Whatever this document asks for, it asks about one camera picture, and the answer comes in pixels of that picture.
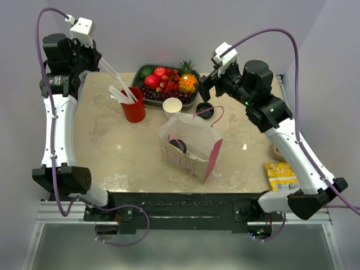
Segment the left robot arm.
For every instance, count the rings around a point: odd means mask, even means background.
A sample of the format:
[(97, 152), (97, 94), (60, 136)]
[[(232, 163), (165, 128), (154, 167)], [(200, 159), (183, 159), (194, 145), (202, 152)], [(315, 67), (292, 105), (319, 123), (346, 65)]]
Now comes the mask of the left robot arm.
[(92, 183), (90, 170), (76, 165), (73, 145), (80, 76), (100, 70), (101, 54), (95, 45), (86, 47), (61, 33), (48, 35), (42, 42), (47, 56), (43, 68), (50, 69), (39, 84), (46, 110), (46, 144), (41, 167), (32, 170), (33, 180), (52, 194), (98, 205), (97, 215), (110, 221), (116, 216), (116, 206), (109, 202), (107, 191)]

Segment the black coffee cup lid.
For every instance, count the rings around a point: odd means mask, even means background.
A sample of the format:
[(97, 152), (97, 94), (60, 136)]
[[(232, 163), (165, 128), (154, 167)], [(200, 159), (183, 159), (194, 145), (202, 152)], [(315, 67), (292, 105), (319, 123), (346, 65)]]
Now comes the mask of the black coffee cup lid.
[(208, 102), (201, 102), (196, 106), (196, 115), (208, 120), (214, 115), (214, 107)]

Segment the white straw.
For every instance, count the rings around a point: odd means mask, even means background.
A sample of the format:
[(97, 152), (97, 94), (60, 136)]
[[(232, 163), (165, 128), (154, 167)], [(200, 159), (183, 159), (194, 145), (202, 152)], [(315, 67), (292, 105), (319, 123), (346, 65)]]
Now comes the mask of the white straw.
[(126, 85), (126, 83), (124, 82), (124, 80), (121, 78), (121, 76), (119, 75), (119, 73), (117, 73), (114, 68), (102, 57), (99, 61), (99, 64), (114, 78), (116, 79), (121, 86), (123, 87), (123, 89), (125, 90), (126, 94), (128, 94), (130, 96), (130, 98), (134, 101), (137, 102), (138, 99), (136, 98), (136, 96), (130, 91), (129, 87)]

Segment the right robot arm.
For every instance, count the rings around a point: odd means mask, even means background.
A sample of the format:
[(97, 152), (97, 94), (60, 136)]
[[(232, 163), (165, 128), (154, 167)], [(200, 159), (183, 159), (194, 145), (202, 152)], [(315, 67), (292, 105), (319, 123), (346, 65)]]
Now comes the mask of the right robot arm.
[(271, 212), (293, 212), (308, 220), (347, 187), (347, 181), (336, 178), (309, 148), (295, 135), (295, 119), (287, 104), (271, 93), (273, 73), (260, 60), (248, 61), (243, 71), (236, 60), (214, 63), (214, 70), (202, 76), (197, 90), (204, 101), (210, 100), (210, 89), (217, 97), (227, 94), (246, 109), (246, 116), (280, 150), (299, 182), (296, 191), (264, 192), (251, 206), (251, 216), (263, 221)]

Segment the paper bag pink handles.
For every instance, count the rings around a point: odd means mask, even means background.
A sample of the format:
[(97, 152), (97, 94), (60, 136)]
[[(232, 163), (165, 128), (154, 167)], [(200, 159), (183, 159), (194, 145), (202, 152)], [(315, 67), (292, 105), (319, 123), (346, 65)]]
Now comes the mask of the paper bag pink handles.
[[(158, 132), (161, 158), (166, 165), (183, 173), (194, 182), (203, 185), (211, 175), (222, 146), (223, 135), (214, 124), (195, 114), (178, 112), (174, 114)], [(182, 140), (187, 150), (202, 152), (209, 159), (208, 162), (193, 160), (181, 150), (169, 143), (172, 139)]]

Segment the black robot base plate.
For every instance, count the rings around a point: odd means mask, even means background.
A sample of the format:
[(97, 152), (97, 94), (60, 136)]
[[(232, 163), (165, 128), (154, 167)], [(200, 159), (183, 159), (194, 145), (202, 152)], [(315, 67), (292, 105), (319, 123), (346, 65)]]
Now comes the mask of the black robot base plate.
[(104, 210), (86, 207), (87, 222), (120, 222), (120, 233), (136, 230), (213, 230), (247, 233), (267, 220), (280, 222), (276, 211), (256, 206), (257, 193), (144, 193), (111, 192)]

